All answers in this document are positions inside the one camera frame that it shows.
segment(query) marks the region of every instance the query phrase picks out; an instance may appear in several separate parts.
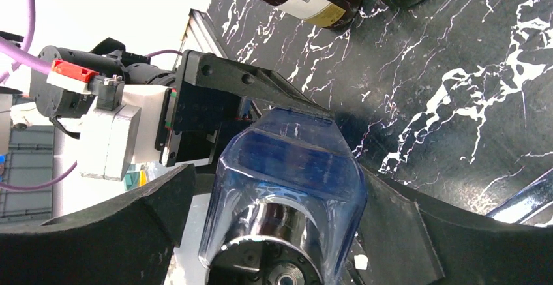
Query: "white plastic block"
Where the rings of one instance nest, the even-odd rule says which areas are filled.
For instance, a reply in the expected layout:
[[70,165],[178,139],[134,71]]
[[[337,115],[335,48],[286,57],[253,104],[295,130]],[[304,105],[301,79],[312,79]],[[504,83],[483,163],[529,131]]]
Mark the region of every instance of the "white plastic block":
[[46,83],[67,89],[68,91],[73,91],[82,95],[90,95],[91,92],[88,90],[88,83],[75,80],[68,76],[50,71]]
[[154,148],[166,90],[161,85],[125,85],[123,104],[140,107],[140,124],[134,146],[133,164],[159,161],[161,152]]
[[81,176],[122,180],[134,153],[139,122],[140,108],[129,104],[113,111],[91,108],[79,139]]
[[353,259],[355,260],[355,268],[358,270],[366,270],[368,267],[368,258],[364,254],[356,254]]

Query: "metal cylinder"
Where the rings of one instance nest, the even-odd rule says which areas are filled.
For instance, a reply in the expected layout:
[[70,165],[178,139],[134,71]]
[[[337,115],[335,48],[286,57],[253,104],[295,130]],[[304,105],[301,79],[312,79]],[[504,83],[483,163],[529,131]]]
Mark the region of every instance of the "metal cylinder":
[[175,76],[172,72],[162,70],[147,63],[134,63],[129,65],[127,84],[150,84],[175,87]]
[[486,216],[505,223],[521,224],[553,203],[553,169],[547,171]]
[[233,219],[210,265],[208,284],[322,284],[320,233],[288,205],[255,203]]
[[[81,67],[90,68],[100,74],[125,77],[123,64],[117,59],[88,52],[47,46],[40,51],[39,58],[51,63],[64,60]],[[47,83],[48,76],[33,70],[31,72],[30,96],[37,103],[37,109],[45,117],[79,118],[92,105],[92,95],[81,95]]]

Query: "stainless steel cylinder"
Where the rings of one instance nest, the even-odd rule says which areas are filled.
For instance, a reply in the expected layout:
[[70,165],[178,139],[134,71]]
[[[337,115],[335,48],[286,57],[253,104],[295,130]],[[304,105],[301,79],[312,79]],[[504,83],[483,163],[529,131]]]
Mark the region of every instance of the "stainless steel cylinder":
[[234,217],[208,284],[218,284],[223,275],[227,284],[322,284],[320,245],[306,214],[280,203],[255,203]]
[[553,169],[524,187],[486,216],[505,223],[522,224],[553,203]]

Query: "wire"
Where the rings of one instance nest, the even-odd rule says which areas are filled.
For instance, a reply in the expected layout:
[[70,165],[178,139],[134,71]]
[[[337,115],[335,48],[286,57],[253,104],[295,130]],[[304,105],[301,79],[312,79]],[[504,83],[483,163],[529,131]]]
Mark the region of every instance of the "wire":
[[32,190],[43,189],[43,188],[50,187],[50,186],[52,186],[56,183],[61,182],[71,172],[73,172],[73,170],[75,170],[76,167],[77,167],[77,162],[75,161],[75,163],[69,169],[67,169],[67,171],[63,172],[60,176],[58,176],[55,179],[52,179],[51,181],[46,182],[44,184],[25,187],[25,186],[16,186],[16,185],[10,185],[10,184],[5,184],[5,183],[0,182],[0,188],[4,189],[4,190],[17,190],[17,191],[20,191],[20,192],[29,192],[29,191],[32,191]]
[[[21,50],[24,52],[29,51],[29,48],[31,47],[31,43],[33,42],[33,37],[35,36],[35,22],[37,17],[37,13],[35,9],[35,0],[27,0],[27,10],[29,13],[28,14],[29,22],[27,24],[27,34],[25,35],[25,38],[21,43]],[[21,65],[20,61],[16,59],[16,61],[12,63],[12,70],[13,71],[17,70],[20,65]],[[5,82],[9,76],[10,76],[10,72],[8,71],[0,74],[0,83]]]
[[50,122],[59,129],[63,134],[66,134],[67,136],[74,138],[76,140],[81,138],[81,133],[75,133],[75,132],[69,132],[57,119],[57,117],[51,117]]
[[37,70],[41,73],[48,75],[50,73],[51,63],[41,60],[34,55],[29,55],[27,52],[17,48],[11,42],[0,37],[0,52],[5,53],[15,61],[31,67],[33,70]]
[[152,58],[152,57],[155,57],[156,55],[162,55],[164,53],[174,53],[175,55],[183,55],[183,53],[178,51],[178,50],[165,49],[165,50],[160,50],[158,52],[153,52],[153,53],[147,54],[146,57]]

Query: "metal screw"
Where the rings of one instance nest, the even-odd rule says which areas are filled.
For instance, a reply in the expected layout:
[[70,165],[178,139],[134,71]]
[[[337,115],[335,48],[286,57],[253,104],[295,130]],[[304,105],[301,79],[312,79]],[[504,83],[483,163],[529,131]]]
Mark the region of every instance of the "metal screw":
[[253,76],[249,75],[249,74],[244,74],[242,75],[242,83],[246,84],[246,85],[250,85],[250,84],[253,84],[255,82],[255,79]]
[[346,261],[346,263],[344,264],[344,267],[346,268],[346,270],[351,270],[353,269],[353,263],[351,261]]
[[202,67],[202,74],[205,75],[205,76],[210,76],[211,73],[213,73],[213,69],[211,68],[210,65],[204,65]]
[[273,256],[273,258],[280,257],[280,247],[278,245],[271,244],[269,246],[269,249],[270,249],[270,253]]
[[248,279],[251,280],[252,282],[257,282],[260,279],[260,276],[259,274],[254,274],[252,276],[249,276]]
[[249,265],[249,266],[255,265],[257,260],[258,260],[258,256],[255,252],[251,250],[247,250],[246,252],[244,252],[243,261],[245,265]]

